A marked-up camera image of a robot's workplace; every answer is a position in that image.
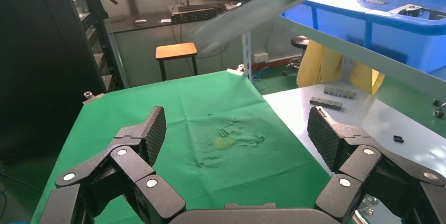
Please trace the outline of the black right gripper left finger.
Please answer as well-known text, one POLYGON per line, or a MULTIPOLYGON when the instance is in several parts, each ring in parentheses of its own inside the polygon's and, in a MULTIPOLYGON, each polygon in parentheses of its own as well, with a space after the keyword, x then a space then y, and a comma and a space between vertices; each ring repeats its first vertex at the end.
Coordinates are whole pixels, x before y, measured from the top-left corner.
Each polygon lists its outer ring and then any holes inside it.
POLYGON ((102 152, 56 178, 40 223, 94 223, 117 197, 144 223, 171 222, 186 203, 154 170, 166 129, 160 106, 142 123, 120 129, 102 152))

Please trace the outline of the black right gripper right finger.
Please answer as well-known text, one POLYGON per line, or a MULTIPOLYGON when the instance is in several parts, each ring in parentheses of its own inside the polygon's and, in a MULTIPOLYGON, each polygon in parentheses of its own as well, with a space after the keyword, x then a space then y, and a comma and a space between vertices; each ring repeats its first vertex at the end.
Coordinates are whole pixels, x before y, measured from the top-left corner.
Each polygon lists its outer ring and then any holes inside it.
POLYGON ((381 146, 365 130, 311 108, 307 132, 333 172, 316 208, 347 223, 366 195, 380 200, 402 223, 445 223, 445 178, 381 146))

